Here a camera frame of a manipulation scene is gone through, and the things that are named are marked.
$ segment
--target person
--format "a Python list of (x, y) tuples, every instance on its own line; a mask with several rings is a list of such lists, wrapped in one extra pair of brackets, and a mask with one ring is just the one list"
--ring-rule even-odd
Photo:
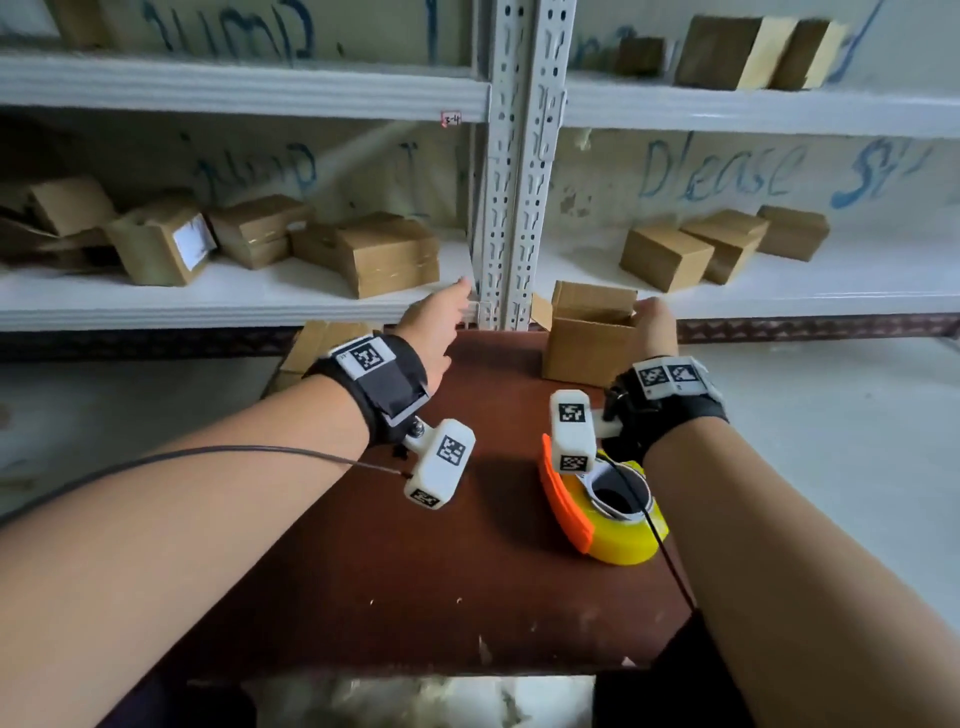
[[(469, 291), (461, 280), (433, 294), (396, 328), (431, 393)], [(633, 360), (677, 351), (666, 305), (640, 302)], [(369, 440), (348, 390), (309, 376), (166, 449), (262, 443), (356, 459)], [(678, 425), (643, 466), (756, 723), (960, 725), (955, 635), (732, 426)], [(263, 452), (168, 460), (0, 530), (0, 725), (96, 725), (346, 468)]]

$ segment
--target table top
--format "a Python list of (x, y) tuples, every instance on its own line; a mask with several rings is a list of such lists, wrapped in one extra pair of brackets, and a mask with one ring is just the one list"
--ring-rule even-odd
[[(649, 664), (688, 610), (661, 555), (602, 564), (577, 553), (554, 519), (537, 457), (549, 397), (563, 385), (540, 379), (545, 345), (544, 333), (460, 332), (444, 385), (422, 411), (429, 423), (456, 418), (476, 433), (452, 501), (428, 511), (403, 497), (399, 478), (353, 469), (174, 647), (167, 667), (246, 679), (302, 668)], [(391, 452), (365, 459), (389, 464)]]

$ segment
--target floor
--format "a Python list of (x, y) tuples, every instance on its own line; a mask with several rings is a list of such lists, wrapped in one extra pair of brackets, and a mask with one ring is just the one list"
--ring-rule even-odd
[[(688, 347), (731, 421), (960, 631), (960, 347), (937, 339)], [(255, 401), (276, 359), (0, 366), (0, 513)], [(252, 686), (262, 725), (589, 725), (591, 678)]]

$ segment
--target wristband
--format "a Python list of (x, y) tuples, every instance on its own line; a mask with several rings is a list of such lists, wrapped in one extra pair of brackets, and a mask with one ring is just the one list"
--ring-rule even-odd
[(426, 370), (414, 348), (393, 334), (348, 341), (318, 359), (304, 377), (328, 376), (356, 400), (369, 445), (400, 443), (426, 404)]
[(603, 448), (614, 460), (641, 466), (650, 447), (674, 427), (700, 417), (729, 422), (707, 368), (692, 356), (647, 359), (618, 376), (604, 404), (604, 419), (613, 417), (623, 431), (604, 440)]

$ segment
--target person's left hand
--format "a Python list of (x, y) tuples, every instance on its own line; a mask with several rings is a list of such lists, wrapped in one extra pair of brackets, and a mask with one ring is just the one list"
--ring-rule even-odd
[(427, 391), (431, 396), (440, 387), (450, 368), (446, 348), (457, 337), (457, 324), (467, 312), (470, 281), (461, 278), (442, 291), (431, 293), (407, 309), (394, 334), (413, 347), (426, 370)]

